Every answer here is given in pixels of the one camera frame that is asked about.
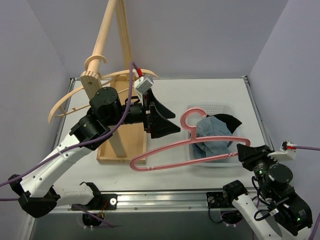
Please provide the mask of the black skirt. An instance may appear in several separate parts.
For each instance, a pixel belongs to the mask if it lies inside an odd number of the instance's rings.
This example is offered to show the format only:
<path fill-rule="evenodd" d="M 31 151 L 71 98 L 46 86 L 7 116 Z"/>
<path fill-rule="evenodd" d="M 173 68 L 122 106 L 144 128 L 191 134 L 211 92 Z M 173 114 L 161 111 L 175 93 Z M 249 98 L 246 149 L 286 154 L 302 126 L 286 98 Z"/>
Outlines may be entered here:
<path fill-rule="evenodd" d="M 207 118 L 209 117 L 215 117 L 221 122 L 226 124 L 226 127 L 228 130 L 233 134 L 236 129 L 241 126 L 243 123 L 238 120 L 236 117 L 230 115 L 230 114 L 225 114 L 225 113 L 220 113 L 220 114 L 214 114 L 214 115 L 206 115 Z"/>

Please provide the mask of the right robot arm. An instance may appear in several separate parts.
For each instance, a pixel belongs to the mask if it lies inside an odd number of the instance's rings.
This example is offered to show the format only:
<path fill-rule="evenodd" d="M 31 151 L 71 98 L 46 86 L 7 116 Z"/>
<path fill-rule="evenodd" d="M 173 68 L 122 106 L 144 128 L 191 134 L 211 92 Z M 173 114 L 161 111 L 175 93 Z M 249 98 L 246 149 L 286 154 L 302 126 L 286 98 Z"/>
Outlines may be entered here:
<path fill-rule="evenodd" d="M 303 147 L 287 141 L 279 151 L 272 151 L 266 145 L 236 147 L 243 168 L 254 174 L 257 199 L 266 208 L 256 207 L 239 180 L 223 186 L 223 203 L 235 207 L 260 240 L 314 239 L 320 222 L 313 222 L 311 208 L 290 184 L 293 172 L 282 163 L 294 160 L 296 151 Z"/>

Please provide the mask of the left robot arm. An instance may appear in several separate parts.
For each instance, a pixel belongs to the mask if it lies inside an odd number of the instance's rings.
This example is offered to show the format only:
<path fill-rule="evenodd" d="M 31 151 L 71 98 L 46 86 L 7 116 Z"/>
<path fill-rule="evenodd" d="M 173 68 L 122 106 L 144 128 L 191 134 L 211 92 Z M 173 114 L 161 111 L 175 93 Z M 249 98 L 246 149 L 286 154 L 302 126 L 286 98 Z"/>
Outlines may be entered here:
<path fill-rule="evenodd" d="M 141 98 L 130 93 L 125 104 L 121 104 L 115 88 L 103 87 L 89 105 L 86 115 L 38 166 L 8 179 L 22 210 L 34 218 L 45 216 L 57 206 L 79 205 L 95 210 L 102 204 L 102 193 L 92 182 L 75 187 L 54 184 L 76 162 L 110 139 L 121 125 L 143 124 L 144 131 L 153 139 L 181 131 L 170 121 L 176 115 L 155 98 L 151 89 Z"/>

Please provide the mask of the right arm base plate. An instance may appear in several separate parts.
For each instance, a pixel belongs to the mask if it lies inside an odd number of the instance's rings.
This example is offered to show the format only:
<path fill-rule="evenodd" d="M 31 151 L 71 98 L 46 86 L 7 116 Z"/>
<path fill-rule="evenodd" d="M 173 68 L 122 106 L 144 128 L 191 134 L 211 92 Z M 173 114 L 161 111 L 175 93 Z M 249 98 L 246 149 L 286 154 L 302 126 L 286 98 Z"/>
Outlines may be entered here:
<path fill-rule="evenodd" d="M 227 227 L 236 227 L 243 220 L 243 216 L 238 210 L 222 210 L 219 212 L 219 220 L 214 220 L 211 210 L 221 210 L 230 208 L 231 205 L 224 198 L 222 191 L 209 191 L 206 193 L 208 217 L 214 224 L 225 224 Z"/>

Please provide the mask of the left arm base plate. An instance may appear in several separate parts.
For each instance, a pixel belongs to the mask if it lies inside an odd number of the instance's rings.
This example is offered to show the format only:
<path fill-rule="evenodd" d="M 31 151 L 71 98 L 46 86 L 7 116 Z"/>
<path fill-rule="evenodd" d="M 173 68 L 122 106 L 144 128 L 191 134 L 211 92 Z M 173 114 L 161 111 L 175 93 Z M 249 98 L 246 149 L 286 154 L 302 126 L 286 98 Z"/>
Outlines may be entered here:
<path fill-rule="evenodd" d="M 98 228 L 115 226 L 108 222 L 106 211 L 113 211 L 117 209 L 118 195 L 115 193 L 101 194 L 95 196 L 88 204 L 72 204 L 72 211 L 82 212 L 82 223 L 85 227 Z"/>

